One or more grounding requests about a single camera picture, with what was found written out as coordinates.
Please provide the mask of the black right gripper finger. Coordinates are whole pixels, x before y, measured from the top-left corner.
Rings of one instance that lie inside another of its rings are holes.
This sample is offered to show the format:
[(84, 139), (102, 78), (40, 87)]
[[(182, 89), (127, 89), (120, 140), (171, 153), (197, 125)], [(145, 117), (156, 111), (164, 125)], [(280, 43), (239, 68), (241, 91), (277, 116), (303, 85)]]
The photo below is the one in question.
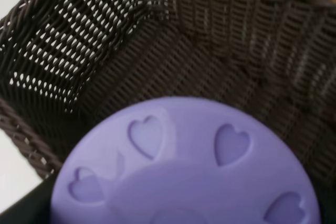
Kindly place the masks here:
[(50, 201), (56, 175), (51, 175), (25, 197), (1, 213), (1, 224), (49, 224)]

